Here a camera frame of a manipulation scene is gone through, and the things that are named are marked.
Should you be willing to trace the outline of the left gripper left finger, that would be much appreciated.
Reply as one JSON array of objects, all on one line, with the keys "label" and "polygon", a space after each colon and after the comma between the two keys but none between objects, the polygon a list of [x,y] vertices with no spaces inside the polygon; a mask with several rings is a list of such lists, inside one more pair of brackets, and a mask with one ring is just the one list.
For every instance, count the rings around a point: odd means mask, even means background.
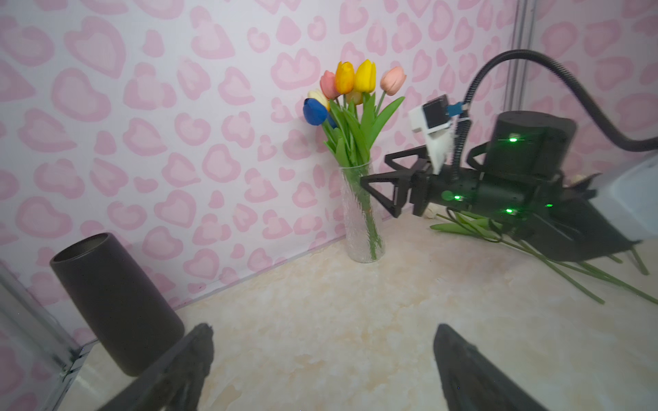
[{"label": "left gripper left finger", "polygon": [[99,409],[197,410],[214,362],[214,330],[197,325],[127,388]]}]

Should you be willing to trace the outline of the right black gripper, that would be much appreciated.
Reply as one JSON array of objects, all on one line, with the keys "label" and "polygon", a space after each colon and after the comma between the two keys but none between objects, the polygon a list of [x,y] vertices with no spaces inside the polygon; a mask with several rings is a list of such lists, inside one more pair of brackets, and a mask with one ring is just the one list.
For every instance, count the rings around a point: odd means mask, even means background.
[{"label": "right black gripper", "polygon": [[[552,207],[563,190],[561,166],[577,123],[535,111],[507,111],[497,117],[491,140],[473,147],[466,168],[452,174],[445,165],[432,173],[426,146],[389,153],[394,171],[363,176],[361,187],[396,219],[411,203],[421,217],[435,203],[491,219],[512,221]],[[376,183],[392,186],[386,197]]]}]

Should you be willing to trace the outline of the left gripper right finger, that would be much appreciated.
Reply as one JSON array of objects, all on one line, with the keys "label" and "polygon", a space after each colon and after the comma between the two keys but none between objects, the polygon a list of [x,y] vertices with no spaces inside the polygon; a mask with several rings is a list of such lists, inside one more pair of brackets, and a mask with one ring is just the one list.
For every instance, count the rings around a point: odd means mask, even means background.
[{"label": "left gripper right finger", "polygon": [[546,411],[450,325],[440,324],[434,354],[450,411]]}]

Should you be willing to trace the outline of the clear glass vase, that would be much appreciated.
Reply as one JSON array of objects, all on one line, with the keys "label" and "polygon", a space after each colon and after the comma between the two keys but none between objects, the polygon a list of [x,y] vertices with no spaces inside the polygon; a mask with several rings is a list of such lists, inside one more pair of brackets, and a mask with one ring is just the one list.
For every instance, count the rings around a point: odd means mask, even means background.
[{"label": "clear glass vase", "polygon": [[346,250],[354,261],[363,264],[376,262],[385,253],[379,203],[373,204],[371,194],[361,186],[361,178],[368,176],[370,169],[370,164],[340,168]]}]

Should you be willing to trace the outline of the black cone vase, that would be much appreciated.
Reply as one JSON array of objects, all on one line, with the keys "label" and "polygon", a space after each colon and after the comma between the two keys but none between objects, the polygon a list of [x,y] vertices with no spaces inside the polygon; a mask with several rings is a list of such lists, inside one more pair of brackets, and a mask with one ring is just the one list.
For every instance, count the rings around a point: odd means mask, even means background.
[{"label": "black cone vase", "polygon": [[50,267],[126,375],[140,375],[184,337],[181,319],[113,234],[65,248]]}]

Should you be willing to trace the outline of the light pink tulip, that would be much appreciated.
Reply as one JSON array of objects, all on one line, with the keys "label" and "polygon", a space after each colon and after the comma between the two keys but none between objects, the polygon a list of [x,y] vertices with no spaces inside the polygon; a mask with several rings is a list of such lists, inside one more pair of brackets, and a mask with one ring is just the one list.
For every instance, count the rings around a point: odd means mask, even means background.
[{"label": "light pink tulip", "polygon": [[385,73],[380,80],[381,96],[375,106],[375,121],[372,126],[371,136],[376,138],[383,130],[391,117],[395,114],[399,106],[404,101],[404,97],[395,99],[387,106],[384,106],[386,97],[394,97],[402,88],[406,81],[406,74],[402,67],[394,67]]}]

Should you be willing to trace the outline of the bright yellow tulip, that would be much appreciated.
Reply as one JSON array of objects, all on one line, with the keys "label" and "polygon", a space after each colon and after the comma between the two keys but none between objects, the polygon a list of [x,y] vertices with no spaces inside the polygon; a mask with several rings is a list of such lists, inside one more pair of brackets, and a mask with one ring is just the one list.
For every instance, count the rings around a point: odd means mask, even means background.
[{"label": "bright yellow tulip", "polygon": [[373,93],[376,87],[376,77],[376,65],[370,60],[365,60],[356,71],[354,92],[359,95],[358,100],[363,104],[363,116],[370,121],[373,120],[375,114]]},{"label": "bright yellow tulip", "polygon": [[356,72],[352,63],[339,62],[335,72],[335,88],[339,96],[343,97],[344,107],[349,105],[348,96],[354,91]]}]

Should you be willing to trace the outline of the yellow white tulip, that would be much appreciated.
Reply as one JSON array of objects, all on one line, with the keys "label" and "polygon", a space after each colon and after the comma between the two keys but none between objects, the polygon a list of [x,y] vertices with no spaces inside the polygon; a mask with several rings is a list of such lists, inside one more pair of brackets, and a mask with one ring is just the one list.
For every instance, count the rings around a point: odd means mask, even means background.
[{"label": "yellow white tulip", "polygon": [[308,98],[309,99],[314,99],[318,103],[322,104],[327,111],[330,111],[331,106],[330,106],[330,100],[325,96],[324,92],[320,89],[315,89],[312,91],[308,92]]}]

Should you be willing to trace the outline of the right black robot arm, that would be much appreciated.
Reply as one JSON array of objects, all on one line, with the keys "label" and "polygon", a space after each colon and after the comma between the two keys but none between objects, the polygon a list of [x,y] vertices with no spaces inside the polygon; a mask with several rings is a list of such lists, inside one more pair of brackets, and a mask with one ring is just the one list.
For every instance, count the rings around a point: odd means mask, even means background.
[{"label": "right black robot arm", "polygon": [[563,163],[576,130],[570,119],[508,111],[459,171],[434,172],[428,150],[418,147],[410,168],[394,164],[361,184],[394,216],[407,204],[418,216],[430,204],[470,212],[550,260],[591,260],[656,237],[656,151],[566,185]]}]

